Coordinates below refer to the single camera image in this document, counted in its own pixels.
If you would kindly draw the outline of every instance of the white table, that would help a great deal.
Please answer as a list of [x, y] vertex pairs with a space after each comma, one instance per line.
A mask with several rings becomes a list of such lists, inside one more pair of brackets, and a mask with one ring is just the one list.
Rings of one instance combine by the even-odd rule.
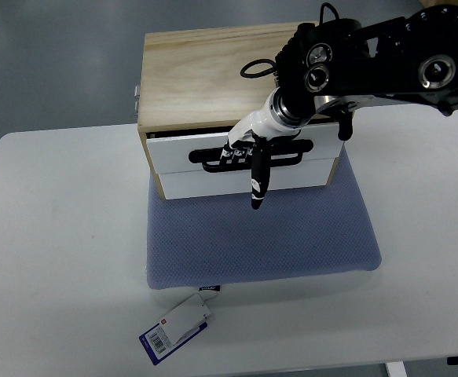
[[346, 148], [379, 241], [372, 273], [233, 284], [153, 367], [138, 336], [193, 288], [145, 279], [134, 125], [0, 141], [0, 376], [235, 375], [458, 355], [458, 112], [366, 108]]

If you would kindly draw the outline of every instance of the robotic hand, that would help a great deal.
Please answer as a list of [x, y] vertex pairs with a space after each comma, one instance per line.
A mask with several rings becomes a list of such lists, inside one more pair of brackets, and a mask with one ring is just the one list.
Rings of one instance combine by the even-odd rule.
[[[324, 9], [335, 19], [323, 22]], [[367, 41], [377, 38], [375, 56]], [[258, 74], [246, 70], [268, 63]], [[220, 166], [242, 155], [251, 157], [251, 205], [258, 209], [269, 186], [273, 149], [283, 148], [315, 114], [339, 122], [339, 139], [353, 133], [353, 111], [375, 98], [425, 104], [443, 115], [458, 109], [458, 6], [436, 5], [408, 19], [399, 17], [369, 27], [340, 19], [328, 3], [319, 26], [300, 24], [276, 62], [256, 60], [241, 75], [273, 73], [277, 88], [263, 108], [241, 119], [230, 131]], [[303, 146], [306, 152], [312, 146]]]

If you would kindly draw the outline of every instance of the black bracket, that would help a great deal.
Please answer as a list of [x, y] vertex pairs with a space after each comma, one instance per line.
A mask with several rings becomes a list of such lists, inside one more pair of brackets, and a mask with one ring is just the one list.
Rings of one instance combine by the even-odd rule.
[[[291, 165], [297, 165], [302, 161], [303, 154], [310, 152], [313, 146], [314, 143], [307, 139], [286, 141], [272, 145], [270, 148], [271, 156], [286, 157], [271, 159], [270, 167], [289, 167]], [[251, 156], [246, 156], [238, 160], [233, 159], [231, 163], [220, 165], [222, 149], [223, 148], [220, 147], [191, 151], [189, 153], [189, 161], [191, 163], [202, 163], [203, 169], [208, 173], [251, 169]]]

